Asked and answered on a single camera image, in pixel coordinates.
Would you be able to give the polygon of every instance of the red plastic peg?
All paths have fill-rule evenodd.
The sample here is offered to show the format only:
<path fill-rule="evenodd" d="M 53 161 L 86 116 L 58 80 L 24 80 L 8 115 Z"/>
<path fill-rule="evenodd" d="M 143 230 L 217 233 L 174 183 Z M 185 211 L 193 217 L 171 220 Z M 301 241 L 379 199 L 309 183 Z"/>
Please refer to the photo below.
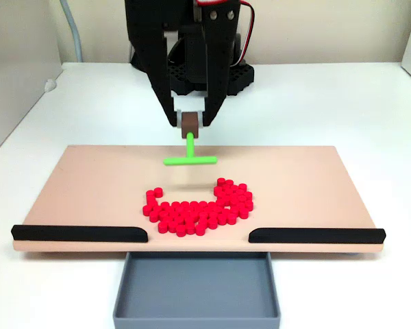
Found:
<path fill-rule="evenodd" d="M 225 225 L 227 223 L 227 216 L 224 214 L 219 214 L 218 215 L 218 224 L 219 225 Z"/>
<path fill-rule="evenodd" d="M 218 186 L 222 186 L 225 184 L 225 178 L 218 178 Z"/>
<path fill-rule="evenodd" d="M 149 214 L 149 221 L 151 223 L 158 222 L 158 212 L 157 211 L 151 211 L 151 213 Z"/>
<path fill-rule="evenodd" d="M 252 201 L 246 201 L 245 202 L 245 208 L 248 209 L 248 211 L 253 211 L 254 203 Z"/>
<path fill-rule="evenodd" d="M 175 233 L 177 231 L 177 226 L 178 226 L 178 224 L 177 224 L 176 221 L 169 222 L 169 224 L 168 224 L 169 232 L 170 233 Z"/>
<path fill-rule="evenodd" d="M 177 226 L 177 236 L 182 238 L 183 236 L 186 235 L 186 226 L 184 225 L 178 225 Z"/>
<path fill-rule="evenodd" d="M 229 215 L 228 215 L 228 218 L 227 218 L 228 224 L 230 224 L 230 225 L 236 224 L 236 219 L 237 219 L 237 218 L 238 218 L 238 217 L 237 217 L 236 214 L 234 214 L 234 213 L 229 214 Z"/>
<path fill-rule="evenodd" d="M 204 225 L 197 225 L 195 227 L 195 232 L 198 236 L 203 236 L 206 233 L 206 227 Z"/>
<path fill-rule="evenodd" d="M 150 205 L 143 206 L 143 215 L 144 216 L 149 216 L 151 211 L 152 211 L 152 206 L 150 206 Z"/>
<path fill-rule="evenodd" d="M 247 219 L 248 218 L 248 209 L 246 209 L 246 208 L 239 209 L 239 217 L 242 218 L 242 219 Z"/>
<path fill-rule="evenodd" d="M 166 233 L 169 229 L 169 224 L 167 221 L 161 221 L 158 223 L 158 232 L 159 233 Z"/>
<path fill-rule="evenodd" d="M 161 187 L 156 187 L 153 190 L 155 197 L 162 197 L 163 196 L 163 189 Z"/>

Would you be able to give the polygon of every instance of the red cylinder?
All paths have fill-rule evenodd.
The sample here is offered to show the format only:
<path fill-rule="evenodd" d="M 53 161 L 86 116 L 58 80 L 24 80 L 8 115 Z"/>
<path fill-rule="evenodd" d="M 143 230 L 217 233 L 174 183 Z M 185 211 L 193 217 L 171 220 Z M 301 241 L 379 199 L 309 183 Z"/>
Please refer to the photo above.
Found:
<path fill-rule="evenodd" d="M 153 190 L 155 197 L 162 197 L 163 196 L 163 189 L 161 187 L 156 187 Z"/>
<path fill-rule="evenodd" d="M 143 206 L 143 215 L 149 216 L 152 211 L 152 207 L 150 205 Z"/>
<path fill-rule="evenodd" d="M 210 218 L 208 220 L 208 228 L 211 230 L 215 230 L 218 228 L 218 219 L 217 218 Z"/>
<path fill-rule="evenodd" d="M 238 218 L 238 217 L 237 217 L 236 214 L 233 214 L 233 213 L 229 214 L 229 215 L 228 215 L 228 218 L 227 218 L 228 224 L 230 224 L 230 225 L 236 224 L 237 218 Z"/>
<path fill-rule="evenodd" d="M 246 209 L 246 208 L 239 209 L 239 217 L 242 218 L 242 219 L 247 219 L 248 218 L 248 209 Z"/>
<path fill-rule="evenodd" d="M 177 224 L 176 221 L 169 222 L 169 224 L 168 224 L 169 232 L 170 233 L 175 233 L 177 231 L 177 226 L 178 226 L 178 224 Z"/>
<path fill-rule="evenodd" d="M 246 184 L 239 184 L 238 188 L 244 192 L 247 192 L 247 185 Z"/>
<path fill-rule="evenodd" d="M 245 208 L 248 209 L 248 211 L 253 211 L 254 203 L 252 201 L 246 201 L 245 202 Z"/>
<path fill-rule="evenodd" d="M 225 178 L 218 178 L 218 182 L 217 182 L 218 186 L 222 186 L 225 184 Z"/>
<path fill-rule="evenodd" d="M 149 214 L 149 221 L 151 223 L 158 222 L 158 212 L 157 211 L 151 211 L 151 213 Z"/>
<path fill-rule="evenodd" d="M 245 192 L 244 196 L 247 198 L 247 200 L 252 200 L 253 199 L 253 193 L 251 193 L 251 192 Z"/>
<path fill-rule="evenodd" d="M 197 235 L 199 236 L 203 236 L 206 233 L 206 227 L 203 225 L 197 225 L 195 227 L 195 232 L 197 233 Z"/>
<path fill-rule="evenodd" d="M 177 236 L 182 238 L 183 236 L 186 235 L 186 226 L 184 225 L 178 225 L 177 226 Z"/>
<path fill-rule="evenodd" d="M 195 234 L 195 225 L 193 223 L 186 224 L 186 233 L 189 235 Z"/>
<path fill-rule="evenodd" d="M 169 229 L 169 224 L 167 221 L 161 221 L 158 223 L 158 232 L 159 233 L 166 233 Z"/>
<path fill-rule="evenodd" d="M 218 224 L 219 225 L 225 225 L 227 223 L 227 216 L 224 214 L 219 214 L 218 215 Z"/>

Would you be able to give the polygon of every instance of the gray plastic tray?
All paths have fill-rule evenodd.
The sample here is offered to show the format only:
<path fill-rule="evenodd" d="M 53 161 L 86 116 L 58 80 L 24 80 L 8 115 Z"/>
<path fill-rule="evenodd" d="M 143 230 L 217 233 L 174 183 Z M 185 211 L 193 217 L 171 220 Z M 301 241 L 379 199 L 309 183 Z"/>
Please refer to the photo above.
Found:
<path fill-rule="evenodd" d="M 130 252 L 116 329 L 277 329 L 271 255 Z"/>

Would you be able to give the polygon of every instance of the green plastic piece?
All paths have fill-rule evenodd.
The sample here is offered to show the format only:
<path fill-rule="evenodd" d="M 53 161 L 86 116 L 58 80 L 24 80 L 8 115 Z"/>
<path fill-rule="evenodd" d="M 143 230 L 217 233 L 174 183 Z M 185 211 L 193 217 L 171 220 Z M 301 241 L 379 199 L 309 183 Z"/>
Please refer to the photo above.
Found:
<path fill-rule="evenodd" d="M 164 159 L 166 166 L 185 166 L 185 165 L 214 165 L 218 162 L 216 156 L 195 156 L 195 137 L 192 132 L 186 136 L 186 157 Z"/>

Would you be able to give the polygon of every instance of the beige tray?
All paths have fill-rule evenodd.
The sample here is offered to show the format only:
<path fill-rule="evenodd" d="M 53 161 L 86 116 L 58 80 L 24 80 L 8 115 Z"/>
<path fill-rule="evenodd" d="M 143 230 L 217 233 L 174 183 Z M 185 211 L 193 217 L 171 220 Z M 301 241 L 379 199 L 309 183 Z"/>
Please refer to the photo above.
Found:
<path fill-rule="evenodd" d="M 137 226 L 147 243 L 14 241 L 34 252 L 268 251 L 378 252 L 383 244 L 249 243 L 249 233 L 275 228 L 375 228 L 334 147 L 197 147 L 218 164 L 165 167 L 184 147 L 69 146 L 24 220 L 27 225 Z M 145 192 L 162 201 L 214 200 L 216 179 L 246 183 L 255 209 L 234 226 L 204 236 L 159 234 L 141 213 Z"/>

